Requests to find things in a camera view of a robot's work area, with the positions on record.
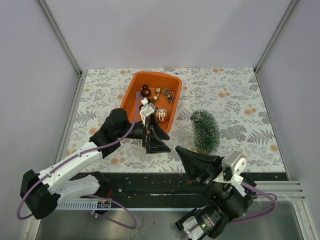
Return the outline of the small green christmas tree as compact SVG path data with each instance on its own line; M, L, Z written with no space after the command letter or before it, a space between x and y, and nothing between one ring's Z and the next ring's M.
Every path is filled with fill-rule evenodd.
M220 129L214 116L208 110L197 109L192 113L190 121L197 152L213 154L220 146Z

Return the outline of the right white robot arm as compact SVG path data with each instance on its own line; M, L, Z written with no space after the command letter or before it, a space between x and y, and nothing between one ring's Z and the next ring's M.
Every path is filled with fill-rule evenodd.
M202 184L203 195L208 199L206 206L194 208L175 225L179 231L184 231L185 239L215 239L253 203L255 193L246 190L242 183L246 180L256 185L244 172L247 160L236 150L229 151L225 156L204 155L181 146L177 146L175 151L188 179Z

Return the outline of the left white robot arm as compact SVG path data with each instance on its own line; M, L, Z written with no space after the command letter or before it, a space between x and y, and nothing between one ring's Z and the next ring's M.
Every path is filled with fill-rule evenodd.
M148 113L145 121L130 122L125 109L115 108L100 129L71 156L39 172L30 169L23 174L21 202L16 217L25 220L21 216L22 205L28 207L30 216L40 220L64 201L85 195L95 195L98 198L106 196L109 186L101 174L91 173L76 181L71 178L113 153L125 138L141 140L147 154L171 152L165 144L170 137L159 126L152 112Z

